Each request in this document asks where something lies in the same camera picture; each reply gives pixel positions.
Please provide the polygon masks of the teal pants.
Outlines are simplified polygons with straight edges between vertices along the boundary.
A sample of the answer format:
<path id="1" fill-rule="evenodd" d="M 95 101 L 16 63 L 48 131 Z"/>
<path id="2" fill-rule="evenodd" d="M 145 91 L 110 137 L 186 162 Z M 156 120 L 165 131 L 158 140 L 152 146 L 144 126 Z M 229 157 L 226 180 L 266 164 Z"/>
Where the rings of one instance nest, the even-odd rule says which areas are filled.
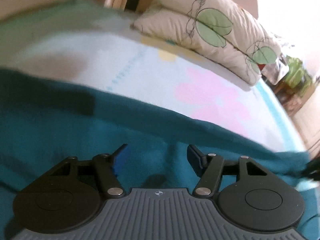
<path id="1" fill-rule="evenodd" d="M 118 179 L 132 187 L 192 190 L 198 177 L 188 145 L 228 160 L 248 155 L 296 186 L 306 152 L 273 152 L 215 124 L 84 86 L 1 69 L 1 239 L 21 230 L 12 202 L 17 192 L 69 156 L 90 160 L 122 144 Z"/>

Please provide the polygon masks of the floral bed sheet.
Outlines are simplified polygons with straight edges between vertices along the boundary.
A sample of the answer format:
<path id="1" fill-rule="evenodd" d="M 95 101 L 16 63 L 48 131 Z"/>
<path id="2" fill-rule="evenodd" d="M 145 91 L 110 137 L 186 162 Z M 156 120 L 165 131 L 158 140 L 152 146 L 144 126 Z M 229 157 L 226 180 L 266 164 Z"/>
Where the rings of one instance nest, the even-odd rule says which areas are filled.
<path id="1" fill-rule="evenodd" d="M 275 152 L 305 146 L 272 90 L 132 28 L 136 15 L 86 0 L 1 20 L 1 65 L 214 123 Z"/>

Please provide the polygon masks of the lower leaf print pillow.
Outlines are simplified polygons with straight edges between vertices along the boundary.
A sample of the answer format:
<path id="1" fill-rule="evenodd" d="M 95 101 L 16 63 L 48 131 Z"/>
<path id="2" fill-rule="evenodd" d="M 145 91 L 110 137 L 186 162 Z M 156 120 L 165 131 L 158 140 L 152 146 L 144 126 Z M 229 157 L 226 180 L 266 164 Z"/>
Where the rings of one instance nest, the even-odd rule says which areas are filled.
<path id="1" fill-rule="evenodd" d="M 196 19 L 154 6 L 137 18 L 133 26 L 145 35 L 173 42 L 224 66 L 250 86 L 261 78 L 258 68 L 246 61 L 244 53 Z"/>

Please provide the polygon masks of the leaf print pillow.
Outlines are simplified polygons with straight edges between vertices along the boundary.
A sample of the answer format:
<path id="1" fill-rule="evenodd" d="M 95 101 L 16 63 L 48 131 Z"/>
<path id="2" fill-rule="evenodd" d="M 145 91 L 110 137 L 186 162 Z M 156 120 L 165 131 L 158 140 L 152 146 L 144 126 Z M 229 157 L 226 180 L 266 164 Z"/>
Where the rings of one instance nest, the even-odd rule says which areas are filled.
<path id="1" fill-rule="evenodd" d="M 274 63 L 280 46 L 273 35 L 232 0 L 156 0 L 167 9 L 193 18 L 191 25 L 208 44 L 224 48 L 227 43 L 256 64 Z"/>
<path id="2" fill-rule="evenodd" d="M 258 68 L 246 61 L 244 53 L 196 19 L 154 6 L 137 18 L 133 26 L 145 35 L 173 42 L 224 66 L 250 86 L 261 78 Z"/>

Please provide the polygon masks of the upper leaf print pillow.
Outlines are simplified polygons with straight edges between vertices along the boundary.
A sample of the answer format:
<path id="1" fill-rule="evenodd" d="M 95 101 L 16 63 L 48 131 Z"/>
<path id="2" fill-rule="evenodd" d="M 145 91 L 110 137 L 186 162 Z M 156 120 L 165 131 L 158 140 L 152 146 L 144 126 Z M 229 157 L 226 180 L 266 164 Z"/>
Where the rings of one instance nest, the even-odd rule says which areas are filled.
<path id="1" fill-rule="evenodd" d="M 280 46 L 273 35 L 232 0 L 156 0 L 167 9 L 193 18 L 191 25 L 208 44 L 224 48 L 227 43 L 256 64 L 274 63 Z"/>

